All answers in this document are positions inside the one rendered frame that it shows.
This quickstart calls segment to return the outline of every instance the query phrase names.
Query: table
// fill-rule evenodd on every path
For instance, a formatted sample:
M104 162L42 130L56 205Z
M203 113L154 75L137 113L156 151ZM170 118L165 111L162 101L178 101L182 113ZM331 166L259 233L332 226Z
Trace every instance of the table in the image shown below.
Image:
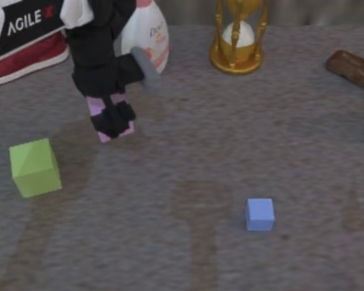
M364 291L364 89L323 68L364 27L268 27L262 68L213 69L171 27L137 133L98 142L67 61L0 87L0 291ZM48 137L64 189L23 200L8 148ZM269 233L248 198L273 198Z

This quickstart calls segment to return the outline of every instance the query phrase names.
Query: hourglass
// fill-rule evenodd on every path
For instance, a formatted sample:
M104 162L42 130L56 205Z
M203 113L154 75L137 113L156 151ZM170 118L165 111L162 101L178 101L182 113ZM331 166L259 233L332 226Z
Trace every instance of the hourglass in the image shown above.
M246 22L263 2L257 39ZM223 30L224 2L232 13L233 22ZM217 0L216 32L210 50L212 64L225 73L252 73L263 61L261 43L267 26L268 0Z

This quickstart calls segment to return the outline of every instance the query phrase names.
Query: cube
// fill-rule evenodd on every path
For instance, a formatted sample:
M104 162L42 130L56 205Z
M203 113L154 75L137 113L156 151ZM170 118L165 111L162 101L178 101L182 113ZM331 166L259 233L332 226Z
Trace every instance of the cube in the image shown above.
M47 138L10 147L12 179L23 198L62 188L58 164Z
M272 199L248 199L246 207L247 230L267 232L274 226L274 203Z

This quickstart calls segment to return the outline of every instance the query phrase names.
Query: blue cube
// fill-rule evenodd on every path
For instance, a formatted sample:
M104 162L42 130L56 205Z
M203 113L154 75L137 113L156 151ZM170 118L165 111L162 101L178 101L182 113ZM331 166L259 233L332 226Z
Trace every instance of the blue cube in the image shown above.
M272 199L248 199L245 215L247 230L268 232L274 226L274 203Z

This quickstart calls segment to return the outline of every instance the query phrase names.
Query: light green block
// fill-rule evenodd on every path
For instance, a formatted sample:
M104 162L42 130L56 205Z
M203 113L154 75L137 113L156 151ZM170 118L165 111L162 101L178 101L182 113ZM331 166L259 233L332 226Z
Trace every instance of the light green block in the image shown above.
M10 147L12 179L24 198L62 189L58 164L47 138Z

